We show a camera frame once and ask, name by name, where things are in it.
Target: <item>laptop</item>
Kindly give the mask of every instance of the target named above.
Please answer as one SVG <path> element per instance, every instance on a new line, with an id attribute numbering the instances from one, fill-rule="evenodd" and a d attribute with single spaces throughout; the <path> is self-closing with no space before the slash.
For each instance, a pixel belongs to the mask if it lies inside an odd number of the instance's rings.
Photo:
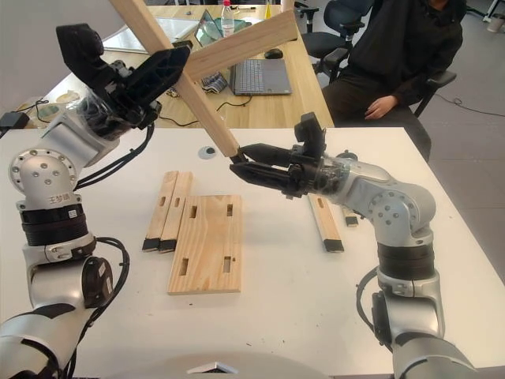
<path id="1" fill-rule="evenodd" d="M 202 47 L 223 38 L 221 30 L 207 10 L 194 34 Z M 289 95 L 292 92 L 283 59 L 246 59 L 232 66 L 230 88 L 238 96 Z"/>

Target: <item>computer mouse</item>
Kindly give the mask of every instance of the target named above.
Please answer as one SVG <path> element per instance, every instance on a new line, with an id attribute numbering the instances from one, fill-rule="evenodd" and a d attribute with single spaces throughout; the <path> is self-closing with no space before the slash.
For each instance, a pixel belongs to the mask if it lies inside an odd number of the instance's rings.
<path id="1" fill-rule="evenodd" d="M 265 52 L 265 59 L 280 59 L 284 56 L 282 50 L 280 49 L 271 49 Z"/>

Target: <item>water bottle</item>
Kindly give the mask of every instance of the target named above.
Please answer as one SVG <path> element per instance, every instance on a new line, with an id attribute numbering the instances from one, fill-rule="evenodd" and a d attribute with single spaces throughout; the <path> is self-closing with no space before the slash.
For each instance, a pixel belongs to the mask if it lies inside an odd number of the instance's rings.
<path id="1" fill-rule="evenodd" d="M 230 8 L 230 0 L 224 0 L 223 13 L 221 14 L 221 29 L 223 36 L 231 36 L 235 30 L 234 11 Z"/>

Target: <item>wooden stick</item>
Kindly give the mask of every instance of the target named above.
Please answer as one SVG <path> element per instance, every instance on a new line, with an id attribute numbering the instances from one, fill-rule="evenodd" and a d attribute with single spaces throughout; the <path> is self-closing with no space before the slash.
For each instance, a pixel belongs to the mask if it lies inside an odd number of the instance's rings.
<path id="1" fill-rule="evenodd" d="M 324 197 L 310 193 L 309 201 L 326 251 L 344 251 L 342 239 L 339 231 L 337 231 L 327 200 Z"/>
<path id="2" fill-rule="evenodd" d="M 159 239 L 163 232 L 163 226 L 165 225 L 165 219 L 168 214 L 170 201 L 172 200 L 172 193 L 174 192 L 177 176 L 178 171 L 170 171 L 163 176 L 161 189 L 158 193 L 158 200 L 156 201 L 156 208 L 152 214 L 148 233 L 142 245 L 143 251 L 153 251 L 157 250 L 159 247 Z"/>
<path id="3" fill-rule="evenodd" d="M 342 214 L 346 221 L 347 227 L 357 227 L 357 215 L 347 207 L 342 206 Z"/>
<path id="4" fill-rule="evenodd" d="M 201 79 L 225 67 L 296 39 L 297 25 L 293 12 L 280 13 L 269 20 L 242 29 L 189 56 L 184 68 L 193 79 Z"/>
<path id="5" fill-rule="evenodd" d="M 143 0 L 109 1 L 149 54 L 173 47 Z M 225 127 L 223 120 L 203 90 L 193 82 L 185 70 L 175 88 L 207 130 L 208 135 L 221 150 L 221 153 L 224 156 L 236 156 L 238 143 L 233 134 Z"/>
<path id="6" fill-rule="evenodd" d="M 193 174 L 191 172 L 180 172 L 175 182 L 172 201 L 168 208 L 168 215 L 165 220 L 165 227 L 159 241 L 159 252 L 174 251 L 179 236 L 179 228 L 181 226 L 182 212 L 186 198 L 191 191 L 193 182 Z"/>
<path id="7" fill-rule="evenodd" d="M 294 9 L 294 0 L 281 0 L 281 12 Z"/>

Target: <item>laptop screen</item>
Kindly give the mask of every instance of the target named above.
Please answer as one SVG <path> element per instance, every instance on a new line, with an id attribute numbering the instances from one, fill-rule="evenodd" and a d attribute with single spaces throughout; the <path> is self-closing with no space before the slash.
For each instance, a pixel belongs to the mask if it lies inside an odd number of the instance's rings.
<path id="1" fill-rule="evenodd" d="M 222 39 L 222 37 L 223 35 L 211 14 L 205 10 L 195 31 L 196 40 L 202 47 L 205 47 L 218 39 Z"/>

